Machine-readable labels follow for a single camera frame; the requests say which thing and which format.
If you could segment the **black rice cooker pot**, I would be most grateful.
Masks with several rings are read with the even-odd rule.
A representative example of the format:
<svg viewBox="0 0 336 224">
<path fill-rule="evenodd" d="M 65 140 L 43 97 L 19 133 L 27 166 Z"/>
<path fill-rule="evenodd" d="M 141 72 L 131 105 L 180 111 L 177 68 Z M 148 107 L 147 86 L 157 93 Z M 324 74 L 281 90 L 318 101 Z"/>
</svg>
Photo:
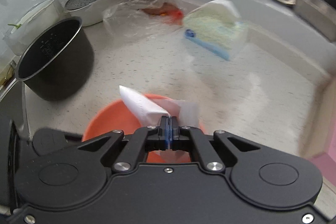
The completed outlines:
<svg viewBox="0 0 336 224">
<path fill-rule="evenodd" d="M 65 100 L 89 79 L 94 57 L 81 18 L 65 18 L 46 29 L 25 50 L 15 77 L 45 101 Z"/>
</svg>

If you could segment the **steel steamer pot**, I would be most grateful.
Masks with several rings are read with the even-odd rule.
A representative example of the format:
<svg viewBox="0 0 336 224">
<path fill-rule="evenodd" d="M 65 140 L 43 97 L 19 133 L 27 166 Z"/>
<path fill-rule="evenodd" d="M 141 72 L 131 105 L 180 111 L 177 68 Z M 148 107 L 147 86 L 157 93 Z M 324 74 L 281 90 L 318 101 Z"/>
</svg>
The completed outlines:
<svg viewBox="0 0 336 224">
<path fill-rule="evenodd" d="M 65 9 L 71 16 L 81 18 L 82 26 L 88 27 L 103 20 L 103 12 L 121 0 L 68 0 Z"/>
</svg>

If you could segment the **tissue pack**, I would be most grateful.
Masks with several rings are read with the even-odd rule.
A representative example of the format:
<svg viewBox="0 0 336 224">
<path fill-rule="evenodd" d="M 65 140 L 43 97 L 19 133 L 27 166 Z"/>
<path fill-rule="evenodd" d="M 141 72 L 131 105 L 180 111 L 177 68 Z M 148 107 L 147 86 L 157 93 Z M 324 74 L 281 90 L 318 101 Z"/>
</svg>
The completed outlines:
<svg viewBox="0 0 336 224">
<path fill-rule="evenodd" d="M 188 13 L 182 23 L 185 38 L 226 61 L 248 42 L 248 24 L 229 0 L 207 2 Z"/>
</svg>

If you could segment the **clear plastic bag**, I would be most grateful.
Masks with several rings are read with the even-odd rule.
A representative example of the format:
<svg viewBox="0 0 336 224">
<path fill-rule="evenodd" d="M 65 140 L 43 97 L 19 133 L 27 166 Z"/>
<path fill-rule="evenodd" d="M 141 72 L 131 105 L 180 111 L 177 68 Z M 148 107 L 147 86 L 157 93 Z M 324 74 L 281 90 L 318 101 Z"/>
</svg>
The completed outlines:
<svg viewBox="0 0 336 224">
<path fill-rule="evenodd" d="M 103 23 L 118 42 L 137 42 L 181 28 L 183 7 L 177 0 L 120 0 L 102 13 Z"/>
</svg>

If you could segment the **pink box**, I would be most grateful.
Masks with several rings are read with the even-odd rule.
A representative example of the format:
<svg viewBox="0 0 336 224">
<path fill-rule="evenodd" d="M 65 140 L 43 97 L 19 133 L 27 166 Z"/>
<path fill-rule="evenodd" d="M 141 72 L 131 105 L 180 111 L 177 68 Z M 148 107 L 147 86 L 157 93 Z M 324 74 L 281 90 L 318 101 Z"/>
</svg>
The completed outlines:
<svg viewBox="0 0 336 224">
<path fill-rule="evenodd" d="M 306 120 L 300 155 L 335 185 L 335 80 L 320 90 Z"/>
</svg>

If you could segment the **white paper tissue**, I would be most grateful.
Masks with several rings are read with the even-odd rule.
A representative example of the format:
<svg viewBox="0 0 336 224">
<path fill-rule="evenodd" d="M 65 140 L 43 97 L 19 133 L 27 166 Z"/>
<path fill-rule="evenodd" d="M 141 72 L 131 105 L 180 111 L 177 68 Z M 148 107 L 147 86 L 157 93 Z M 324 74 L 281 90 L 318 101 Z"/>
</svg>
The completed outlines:
<svg viewBox="0 0 336 224">
<path fill-rule="evenodd" d="M 142 126 L 158 125 L 162 116 L 177 117 L 179 126 L 199 126 L 199 106 L 195 102 L 172 100 L 167 98 L 150 99 L 138 91 L 119 86 L 120 96 L 125 106 L 138 119 Z M 152 163 L 187 163 L 187 152 L 156 149 L 150 152 L 147 162 Z"/>
</svg>

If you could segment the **small steel tray right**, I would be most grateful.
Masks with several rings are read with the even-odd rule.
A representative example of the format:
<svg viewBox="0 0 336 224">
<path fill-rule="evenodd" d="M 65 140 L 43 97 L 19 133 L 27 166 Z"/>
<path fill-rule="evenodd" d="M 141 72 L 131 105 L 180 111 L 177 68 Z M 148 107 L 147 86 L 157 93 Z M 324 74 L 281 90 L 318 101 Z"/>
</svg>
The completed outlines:
<svg viewBox="0 0 336 224">
<path fill-rule="evenodd" d="M 335 42 L 335 9 L 323 0 L 295 0 L 294 12 L 327 40 Z"/>
</svg>

